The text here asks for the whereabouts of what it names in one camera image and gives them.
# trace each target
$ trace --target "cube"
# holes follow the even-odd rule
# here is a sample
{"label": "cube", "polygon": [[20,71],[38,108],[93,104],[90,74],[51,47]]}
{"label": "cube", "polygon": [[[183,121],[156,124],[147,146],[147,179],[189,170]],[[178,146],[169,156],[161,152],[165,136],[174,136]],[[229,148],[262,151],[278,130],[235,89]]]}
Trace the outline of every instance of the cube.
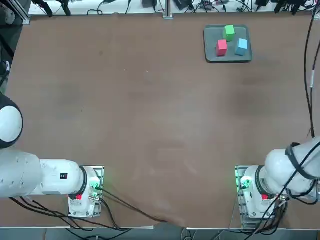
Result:
{"label": "cube", "polygon": [[248,40],[239,38],[235,47],[235,54],[239,56],[244,56],[248,49]]}
{"label": "cube", "polygon": [[236,32],[235,32],[235,28],[233,25],[224,26],[223,38],[227,42],[232,42],[234,40],[235,35],[236,35]]}
{"label": "cube", "polygon": [[215,50],[216,50],[216,55],[218,57],[225,56],[227,53],[227,49],[228,49],[227,40],[220,39],[216,42]]}

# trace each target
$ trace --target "wooden tabletop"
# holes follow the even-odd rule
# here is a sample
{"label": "wooden tabletop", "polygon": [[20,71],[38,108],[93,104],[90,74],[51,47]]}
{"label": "wooden tabletop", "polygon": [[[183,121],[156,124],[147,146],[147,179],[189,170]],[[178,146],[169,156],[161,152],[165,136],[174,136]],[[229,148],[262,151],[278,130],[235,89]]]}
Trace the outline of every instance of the wooden tabletop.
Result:
{"label": "wooden tabletop", "polygon": [[[307,13],[32,18],[7,91],[24,116],[16,148],[104,165],[107,189],[168,222],[227,228],[235,165],[261,165],[271,150],[307,139],[303,54],[310,19]],[[207,63],[207,24],[247,25],[253,61]],[[315,22],[309,69],[319,32]],[[37,199],[67,212],[65,196]],[[120,226],[155,224],[110,205]],[[1,209],[3,227],[65,226],[7,199]],[[319,213],[319,205],[292,201],[282,227],[320,229]],[[95,221],[111,225],[105,210]],[[238,207],[232,227],[241,227]]]}

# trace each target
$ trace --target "red cube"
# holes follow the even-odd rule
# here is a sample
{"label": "red cube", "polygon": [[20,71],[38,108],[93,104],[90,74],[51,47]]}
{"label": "red cube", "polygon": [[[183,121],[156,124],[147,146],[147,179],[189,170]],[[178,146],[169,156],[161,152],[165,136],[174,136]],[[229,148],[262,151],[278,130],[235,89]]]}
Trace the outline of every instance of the red cube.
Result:
{"label": "red cube", "polygon": [[220,39],[216,42],[216,55],[218,57],[225,56],[227,53],[228,45],[227,45],[227,40],[225,39]]}

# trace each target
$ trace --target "gray tray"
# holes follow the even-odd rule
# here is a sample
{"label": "gray tray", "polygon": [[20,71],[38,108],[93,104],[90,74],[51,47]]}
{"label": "gray tray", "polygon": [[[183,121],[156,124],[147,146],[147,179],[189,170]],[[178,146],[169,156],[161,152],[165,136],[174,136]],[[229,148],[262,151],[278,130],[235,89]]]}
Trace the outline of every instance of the gray tray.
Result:
{"label": "gray tray", "polygon": [[[207,25],[203,30],[205,59],[209,63],[249,63],[252,60],[251,41],[249,30],[245,25],[233,25],[235,36],[233,41],[228,41],[228,50],[225,56],[216,55],[216,45],[219,39],[223,39],[223,31],[226,25]],[[248,49],[244,56],[235,54],[238,39],[248,40]]]}

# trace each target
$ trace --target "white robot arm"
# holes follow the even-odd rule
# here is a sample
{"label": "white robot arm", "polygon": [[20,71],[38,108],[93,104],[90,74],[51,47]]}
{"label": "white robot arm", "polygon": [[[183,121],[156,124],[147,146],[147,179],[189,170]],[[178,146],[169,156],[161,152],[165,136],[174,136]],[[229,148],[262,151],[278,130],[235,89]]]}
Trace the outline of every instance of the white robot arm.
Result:
{"label": "white robot arm", "polygon": [[288,184],[287,190],[293,196],[308,193],[301,198],[309,201],[318,199],[320,147],[310,154],[302,168],[299,165],[319,142],[320,137],[315,137],[304,144],[293,143],[286,149],[272,150],[266,157],[265,165],[247,168],[241,178],[241,188],[249,218],[262,218],[296,170],[298,173]]}
{"label": "white robot arm", "polygon": [[18,106],[0,93],[0,198],[68,195],[69,215],[97,217],[102,179],[90,166],[65,159],[39,159],[11,146],[23,130]]}

